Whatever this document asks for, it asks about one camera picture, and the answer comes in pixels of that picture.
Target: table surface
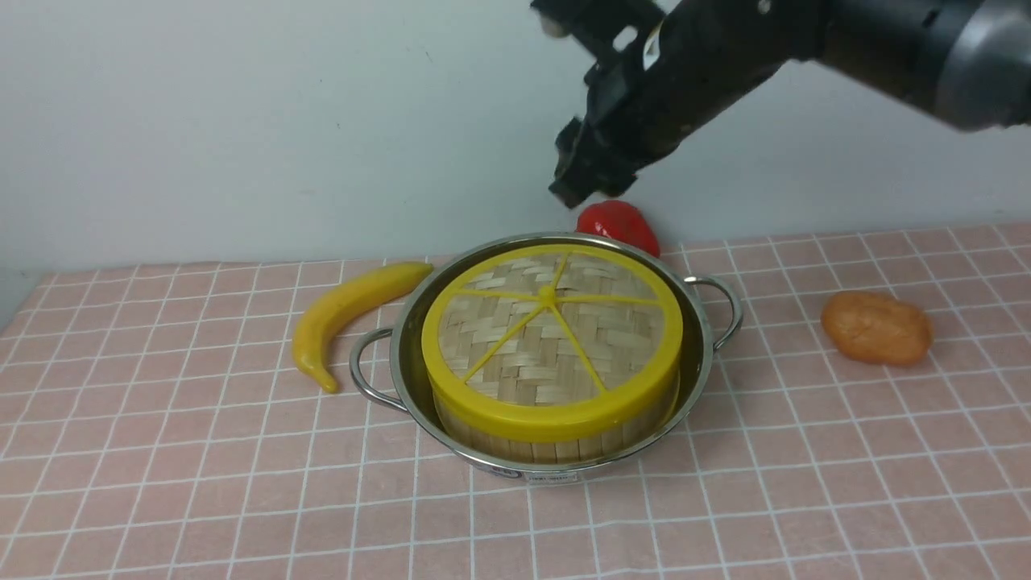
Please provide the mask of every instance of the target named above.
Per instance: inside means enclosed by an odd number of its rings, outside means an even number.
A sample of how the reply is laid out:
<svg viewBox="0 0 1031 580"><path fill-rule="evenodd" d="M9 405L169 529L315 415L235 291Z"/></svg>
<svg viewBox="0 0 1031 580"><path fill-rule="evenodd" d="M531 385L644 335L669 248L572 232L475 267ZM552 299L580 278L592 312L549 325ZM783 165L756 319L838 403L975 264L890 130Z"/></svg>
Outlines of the table surface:
<svg viewBox="0 0 1031 580"><path fill-rule="evenodd" d="M0 578L1027 578L1031 224L664 260L733 283L744 328L687 424L553 487L473 470L355 391L344 355L400 305L338 341L340 395L293 368L300 313L380 262L49 276L0 338ZM929 312L924 364L829 347L824 301L868 286ZM389 387L383 344L363 366Z"/></svg>

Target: banana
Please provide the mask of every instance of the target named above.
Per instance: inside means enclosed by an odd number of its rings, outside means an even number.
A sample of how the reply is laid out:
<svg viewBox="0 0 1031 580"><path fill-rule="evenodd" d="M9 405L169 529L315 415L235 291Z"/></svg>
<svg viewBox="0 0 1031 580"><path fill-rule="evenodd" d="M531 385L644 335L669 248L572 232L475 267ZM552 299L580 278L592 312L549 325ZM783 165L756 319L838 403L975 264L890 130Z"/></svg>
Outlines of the banana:
<svg viewBox="0 0 1031 580"><path fill-rule="evenodd" d="M297 322L293 354L297 370L328 394L340 387L327 369L333 339L359 316L415 288L433 271L423 262L398 262L365 272L323 295Z"/></svg>

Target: white grout line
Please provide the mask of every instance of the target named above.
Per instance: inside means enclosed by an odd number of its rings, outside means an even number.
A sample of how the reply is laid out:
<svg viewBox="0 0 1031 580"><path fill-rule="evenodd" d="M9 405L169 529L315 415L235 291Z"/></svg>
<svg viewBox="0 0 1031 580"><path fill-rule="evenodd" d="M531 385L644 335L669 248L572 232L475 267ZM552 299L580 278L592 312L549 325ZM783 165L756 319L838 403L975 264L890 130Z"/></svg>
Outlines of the white grout line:
<svg viewBox="0 0 1031 580"><path fill-rule="evenodd" d="M97 273L93 274L93 278L94 279L97 278ZM92 282L91 282L90 285L87 286L86 293L82 294L81 301L85 301L87 295L90 294L90 287L92 287ZM61 345L63 345L63 344L64 344L64 338L61 338L58 341L57 348L60 349ZM46 373L49 371L49 369L51 369L51 364L46 364L46 368L43 370L43 374L40 375L39 383L42 383L42 381L46 377ZM76 394L76 396L75 396L75 402L72 404L72 408L68 411L68 415L71 415L74 412L75 408L78 407L78 402L79 402L80 398L81 398L81 394ZM29 412L29 409L32 409L32 402L35 401L35 399L36 399L36 395L33 395L32 398L26 403L25 410L22 412L22 417L23 418L25 417L26 413ZM61 444L61 439L64 438L64 436L67 433L67 431L68 431L68 423L65 422L61 427L61 434L58 436L58 442L55 444L55 446ZM6 456L7 449L9 448L10 444L14 441L14 436L16 435L16 432L18 432L16 429L11 432L11 434L10 434L10 441L8 441L8 443L7 443L7 448L4 449L4 453L0 454L0 458ZM36 485L35 485L35 487L33 489L33 496L35 496L36 493L38 493L39 490L40 490L40 488L42 487L43 481L46 479L46 472L49 471L51 465L53 463L54 463L54 456L53 455L44 460L44 463L43 463L43 469L42 469L42 471L39 472L39 480L36 481ZM98 467L100 466L100 458L97 458L97 466ZM25 520L29 516L29 508L30 508L31 504L32 504L32 500L30 500L29 502L26 503L25 511L22 513L21 517L18 520L18 524L15 524L15 526L14 526L14 535L15 536L21 532L22 526L25 525ZM85 505L85 504L86 504L86 494L84 493L81 500L79 500L79 506L78 506L78 510L79 511L81 511L82 505ZM65 540L65 543L64 543L64 545L61 548L61 554L64 553L65 548L67 548L68 542L70 542L70 540L71 540L71 534L69 534L68 538ZM10 551L13 549L13 547L14 547L14 542L8 542L7 543L7 547L4 550L3 556L0 557L0 570L2 570L3 567L5 566L7 557L10 555ZM61 554L59 554L59 557L54 560L54 568L51 570L51 572L57 572L58 567L59 567L59 565L61 562L61 557L60 557Z"/></svg>
<svg viewBox="0 0 1031 580"><path fill-rule="evenodd" d="M261 268L259 268L258 271L255 272L255 279L256 280L258 279L259 275L261 275ZM297 279L300 279L300 275L301 275L301 268L300 268L300 266L298 266L297 267ZM296 300L296 299L297 299L297 288L295 287L294 288L293 299L291 299L291 305L293 305L293 301ZM252 486L253 486L254 481L255 481L255 476L258 474L258 459L261 457L261 448L262 448L262 445L265 442L265 430L268 429L268 415L269 415L269 412L272 411L272 405L273 405L273 401L274 401L272 399L272 397L275 394L275 385L276 385L276 383L278 382L278 379L279 379L279 371L282 370L282 367L281 367L282 357L288 352L288 349L290 348L289 345L288 345L288 341L286 340L286 337L287 337L287 335L289 333L290 333L290 319L287 319L287 329L282 332L282 334L284 334L282 345L279 347L279 354L277 355L277 359L276 359L276 368L275 368L275 371L273 372L273 375L272 375L272 386L271 386L271 388L268 391L269 401L268 401L267 405L265 406L265 414L262 417L261 432L260 432L261 433L261 437L258 439L258 445L255 448L255 458L251 462L251 471L247 474L247 485L246 485L246 488L245 488L245 490L243 492L243 506L240 508L240 515L239 515L238 519L236 520L236 535L235 535L235 538L233 539L233 551L231 552L231 558L230 558L230 561L229 561L229 570L226 572L226 578L229 578L230 576L232 576L232 574L233 574L233 567L238 561L237 552L240 549L240 534L243 531L243 521L246 518L246 516L248 515L247 514L247 503L251 501L251 489L252 489ZM311 430L314 430L314 421L318 421L318 420L319 420L318 416L315 416L312 419L312 424L311 424L311 428L310 428ZM294 517L297 520L299 520L301 518L301 516L300 516L299 513L297 513L297 512L293 512L293 513L295 514Z"/></svg>
<svg viewBox="0 0 1031 580"><path fill-rule="evenodd" d="M300 275L300 269L301 269L300 267L297 268L298 275ZM217 271L215 274L214 274L214 278L212 280L212 285L211 285L212 287L214 286L213 284L215 282L218 282L218 279L219 279L219 273ZM255 272L254 281L251 284L252 285L251 286L252 293L254 292L254 288L255 288L255 286L257 284L258 284L258 272L256 271ZM246 312L246 309L251 308L251 298L254 295L252 294L251 297L247 297L247 304L246 304L246 307L244 307L244 312ZM229 357L229 364L228 365L229 365L229 369L230 370L233 368L233 365L236 363L236 353L239 352L239 346L240 346L240 341L243 338L243 328L244 327L245 327L245 323L241 322L240 323L240 330L237 331L237 333L236 333L236 344L233 345L233 352L232 352L232 354ZM197 331L198 332L200 331L200 326L199 325L197 327ZM196 342L196 340L197 340L197 337L196 337L196 333L195 333L195 335L194 335L194 342ZM226 389L229 386L229 380L230 380L231 377L233 377L233 375L227 372L226 373L226 378L222 382L222 389L221 389L220 395L219 395L219 403L220 404L222 403L223 398L226 397ZM272 390L274 388L275 388L275 384L273 383L272 387L269 388L269 399L271 399L271 397L272 397ZM171 406L174 405L174 403L175 403L175 397L173 396L172 399L168 402L169 408L171 408ZM211 448L212 436L214 435L214 427L215 427L215 424L219 421L219 412L220 412L221 408L222 408L221 406L215 406L214 407L214 413L211 416L211 425L207 430L207 440L204 442L204 451L201 452L201 454L200 454L200 464L197 466L197 478L193 482L193 486L192 486L192 488L190 490L190 500L187 502L187 511L185 513L185 517L187 519L182 522L182 525L179 528L178 539L175 541L175 550L172 551L172 560L171 560L171 562L169 562L169 566L168 566L168 576L167 576L166 580L172 580L172 575L174 574L174 572L176 570L175 565L178 562L179 552L182 550L182 541L184 541L184 538L186 538L186 535L187 535L187 526L189 525L191 519L193 519L193 518L190 517L190 513L193 510L194 499L196 499L196 497L197 497L197 489L200 486L201 480L204 479L201 476L201 473L203 473L204 463L207 460L208 450L210 450L210 448ZM256 448L255 448L255 454L257 455L257 453L258 453L258 449L257 449L257 446L256 446ZM241 511L244 511L246 509L246 506L242 506L240 509L241 509Z"/></svg>
<svg viewBox="0 0 1031 580"><path fill-rule="evenodd" d="M168 284L168 293L172 292L172 287L174 285L175 285L175 277L172 277L172 281ZM207 286L208 295L210 295L211 287L213 287L213 286L214 286L214 276L211 276L211 281L208 283L208 286ZM158 313L158 318L159 319L161 318L161 313L164 312L164 310L165 310L165 304L162 304L161 310ZM190 340L190 344L193 344L193 343L195 343L197 341L197 333L198 333L199 330L200 330L200 325L198 323L196 327L194 327L194 334L193 334L193 338ZM151 342L151 340L153 338L154 338L154 333L152 332L151 336L147 337L147 340L146 340L147 344L149 344L149 342ZM136 375L139 375L139 370L142 367L142 363L143 363L143 359L141 357L139 360L139 363L137 363L137 365L136 365L136 372L133 374L134 377ZM175 396L178 395L178 393L179 393L179 385L182 384L182 376L186 375L187 366L189 364L190 364L190 353L188 352L187 355L182 359L182 365L179 368L179 376L175 380L175 386L172 387L172 397L171 397L171 399L168 402L169 407L171 407L171 405L175 402ZM125 399L122 402L122 408L123 409L125 409L126 402L129 401L129 393L130 393L130 389L127 389L126 390ZM161 422L161 429L158 430L158 437L157 437L157 439L154 442L154 449L151 451L151 456L147 458L146 469L143 470L144 481L148 480L149 477L151 477L151 470L154 469L154 458L158 455L158 442L161 441L161 438L164 437L164 435L165 435L165 429L168 427L168 417L169 416L170 416L170 413L166 411L165 412L165 417L162 419L162 422ZM197 466L197 473L194 474L195 477L200 474L200 470L201 470L201 466L198 465ZM140 504L140 501L142 499L143 499L143 486L141 485L139 487L139 490L136 493L136 501L133 503L132 510L129 512L130 513L130 515L129 515L129 521L130 522L132 522L136 518L136 512L137 512L137 510L139 510L139 504ZM119 549L114 553L114 566L118 566L119 559L122 558L122 554L125 551L126 543L128 542L128 540L129 540L129 526L126 526L125 533L122 534L122 541L119 544ZM168 567L169 567L169 569L171 569L171 567L172 567L172 562L171 561L168 562Z"/></svg>
<svg viewBox="0 0 1031 580"><path fill-rule="evenodd" d="M860 236L860 240L863 242L863 246L866 247L866 250L870 251L870 246L866 243L865 237ZM928 271L930 271L930 267L928 266L927 262L924 261L924 258L920 257L919 259L924 264L925 267L928 267ZM885 272L880 270L880 266L876 265L876 263L874 263L874 266L877 268L877 273L879 273L882 276L884 276ZM947 296L945 296L945 300L950 301L950 304L952 304L952 301L949 299ZM966 327L965 322L961 321L961 323L964 327ZM928 353L928 355L931 357L932 361L934 361L934 353ZM934 361L934 366L935 366L935 368L938 368L940 370L940 367L938 366L937 361ZM912 414L909 411L909 404L907 404L906 401L905 401L905 399L902 397L902 391L899 390L898 384L895 382L895 379L890 374L888 376L888 384L891 385L892 393L894 393L895 397L898 398L899 403L902 405L902 409L905 411L906 423L912 429L913 433L917 434L917 438L920 439L920 444L922 446L924 446L924 449L927 450L928 452L930 452L931 451L931 446L928 445L927 438L924 437L924 433L920 430L920 427L917 424L917 421L913 419L913 416L912 416ZM963 413L966 416L967 420L970 421L970 424L976 429L975 423L970 420L971 419L970 418L970 414L966 411L966 406L963 405L962 400L956 394L956 390L953 388L952 384L947 380L945 380L945 384L947 385L949 391L952 395L952 397L954 397L956 399L956 402L960 405L960 409L963 411ZM935 456L934 456L933 453L930 453L930 460L931 460L931 465L934 467L934 472L937 474L938 478L941 480L942 484L944 485L945 491L949 492L949 496L951 497L951 499L953 501L953 505L956 507L956 511L960 514L960 518L963 520L964 525L967 526L967 531L970 533L970 537L971 538L977 538L977 534L974 532L973 525L970 524L970 518L968 518L967 514L963 511L963 506L960 505L959 500L957 500L956 497L953 494L953 486L952 486L951 483L949 483L949 479L945 477L944 471L941 470L941 466L938 465L938 460L937 460L937 458L935 458ZM885 491L888 492L889 497L892 497L892 493L891 493L891 491L889 489L886 488ZM899 511L898 515L900 516L900 520L902 522L902 525L904 525L904 526L906 526L908 528L909 524L905 521L905 519L901 518L901 515L902 515L901 511ZM992 564L992 558L989 557L988 552L985 550L985 546L984 545L978 545L977 548L978 548L978 551L980 552L982 557L984 557L985 561L988 562L988 567L992 571L992 577L994 578L994 580L1000 580L999 573L996 572L995 566ZM921 561L923 561L923 557L922 556L918 555L918 558L920 558Z"/></svg>
<svg viewBox="0 0 1031 580"><path fill-rule="evenodd" d="M385 259L383 261L383 263L384 263L384 265L387 265L387 260ZM383 310L380 310L379 313L380 314L376 315L376 320L378 320L379 316L381 316ZM378 349L378 347L379 347L379 341L376 341L375 343L372 343L371 346L372 346L372 359L376 359L376 353L379 350ZM376 366L373 365L369 369L369 384L370 385L374 384L373 381L375 381L375 378L376 378ZM365 475L365 462L368 458L368 451L369 451L369 427L370 427L369 425L369 420L372 417L372 406L373 405L375 405L375 404L372 403L371 401L369 401L369 400L365 401L365 427L362 430L362 432L363 432L362 433L362 462L358 466L358 483L356 484L356 488L355 488L355 504L356 504L355 514L354 514L355 521L353 521L352 524L351 524L352 525L352 527L351 527L351 551L347 553L347 575L344 576L344 578L351 578L352 575L353 575L353 571L355 570L355 546L357 545L357 542L358 542L358 517L359 517L361 509L362 509L362 507L361 507L362 479L363 479L363 476ZM470 505L470 512L469 512L469 517L470 518L472 517L471 508L472 507Z"/></svg>
<svg viewBox="0 0 1031 580"><path fill-rule="evenodd" d="M820 247L819 241L817 241L817 247L820 248L821 254L823 254L823 248ZM776 245L773 246L773 258L776 259L778 264L781 264L780 253L777 251ZM794 292L795 288L794 282L787 275L785 276L785 278L788 280L788 287L790 287L792 292ZM797 297L795 298L795 303L796 305L798 305L798 308L802 310L802 312L804 313L805 309L802 306L802 302ZM766 338L766 334L762 330L760 330L759 335L760 337L762 337L763 345L766 347L766 350L772 353L772 349L770 348L769 341ZM817 336L817 332L811 326L809 326L809 335L812 337L812 340L816 341L816 343L819 345L820 337ZM826 354L824 355L824 363L825 365L827 365L827 369L830 371L831 366L830 362L827 360ZM775 363L773 365L773 371L776 373L778 384L787 386L788 383L787 381L784 380L784 377L780 374L780 369L776 366ZM727 379L727 388L728 390L732 390L730 387L729 378ZM841 399L844 399L843 394L841 394L840 391L841 391L840 387L837 387L838 396L841 397ZM812 444L809 442L809 434L806 433L806 430L803 427L804 423L799 419L798 410L795 408L795 402L792 400L791 394L788 389L785 389L784 398L785 401L788 402L788 408L791 409L791 415L795 420L795 424L798 425L798 433L799 436L802 438L802 444L805 445L805 452L808 454L809 460L812 462L812 471L817 474L817 481L820 482L820 490L827 498L827 503L830 506L831 518L834 520L834 526L837 528L837 533L841 536L841 542L842 544L844 544L845 550L851 555L853 568L856 570L856 576L859 578L859 580L863 580L863 572L862 570L860 570L859 567L859 558L856 557L856 549L855 547L853 547L852 540L849 538L849 535L845 534L844 525L841 523L841 516L838 513L837 506L835 506L833 504L833 501L831 500L830 487L827 485L827 481L824 479L824 474L820 470L820 466L822 464L817 462L817 454L812 451ZM850 415L852 416L853 421L855 421L856 418L854 415L852 415L851 411ZM743 417L739 417L738 420L741 423L741 427L745 428ZM747 435L747 433L745 433L745 439L750 442L751 446L752 438L751 436ZM790 568L791 568L791 573L795 574L795 568L794 567Z"/></svg>

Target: woven bamboo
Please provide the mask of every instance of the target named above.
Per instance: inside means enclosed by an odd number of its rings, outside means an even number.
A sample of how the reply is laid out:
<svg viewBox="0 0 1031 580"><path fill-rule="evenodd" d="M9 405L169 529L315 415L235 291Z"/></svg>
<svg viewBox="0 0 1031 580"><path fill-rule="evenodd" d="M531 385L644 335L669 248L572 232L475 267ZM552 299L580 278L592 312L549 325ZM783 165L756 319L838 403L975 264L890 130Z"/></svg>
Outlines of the woven bamboo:
<svg viewBox="0 0 1031 580"><path fill-rule="evenodd" d="M447 369L486 398L522 407L590 402L639 374L666 321L652 286L602 258L541 252L477 273L451 297L437 340ZM471 428L435 397L456 440L497 457L538 464L589 460L633 445L668 416L663 397L632 419L592 437L528 443Z"/></svg>

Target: stainless steel pot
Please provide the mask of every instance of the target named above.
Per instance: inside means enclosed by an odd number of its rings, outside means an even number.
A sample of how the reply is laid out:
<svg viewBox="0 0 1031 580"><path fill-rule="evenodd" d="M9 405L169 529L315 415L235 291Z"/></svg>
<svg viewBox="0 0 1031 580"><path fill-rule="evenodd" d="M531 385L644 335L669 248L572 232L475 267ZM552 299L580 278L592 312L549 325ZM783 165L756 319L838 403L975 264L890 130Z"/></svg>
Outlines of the stainless steel pot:
<svg viewBox="0 0 1031 580"><path fill-rule="evenodd" d="M685 336L680 355L679 391L672 417L657 432L636 445L591 462L566 465L522 464L488 455L455 441L444 432L437 417L433 406L433 391L423 360L421 346L423 321L426 319L430 305L452 279L470 266L492 255L527 245L544 243L577 243L604 247L641 262L669 283L680 303L680 312L684 315ZM711 285L718 288L730 302L730 328L719 339L712 339L705 311L702 310L701 302L693 292L696 285ZM642 451L684 420L702 394L714 353L737 333L741 327L741 320L740 302L733 289L719 278L692 275L681 279L654 257L636 247L605 237L578 233L528 234L480 245L437 268L409 296L395 327L377 329L359 339L351 352L351 376L359 390L371 401L407 413L430 436L477 469L500 477L523 479L534 483L573 482L579 480L587 472L603 469ZM372 388L372 385L362 376L359 366L362 352L372 343L388 337L391 339L391 379L398 397L383 394Z"/></svg>

